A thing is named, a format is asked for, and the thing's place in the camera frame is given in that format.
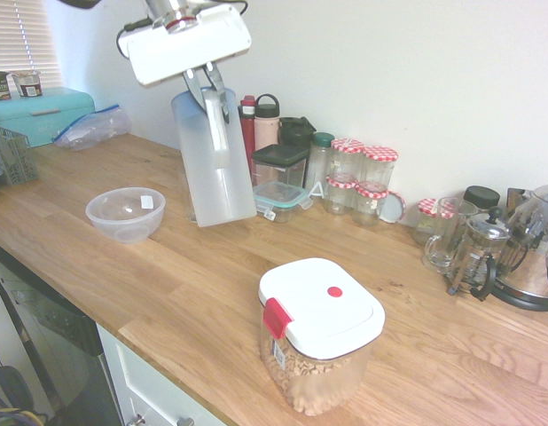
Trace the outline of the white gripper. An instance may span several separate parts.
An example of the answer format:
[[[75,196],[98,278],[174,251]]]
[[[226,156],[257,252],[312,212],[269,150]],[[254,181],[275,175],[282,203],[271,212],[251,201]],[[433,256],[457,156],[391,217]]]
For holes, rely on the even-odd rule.
[[[140,84],[148,86],[183,73],[184,82],[200,107],[204,106],[204,96],[194,68],[205,65],[226,123],[230,122],[228,101],[214,61],[244,53],[250,46],[251,35],[236,16],[211,17],[174,34],[165,28],[151,28],[125,38],[125,51]]]

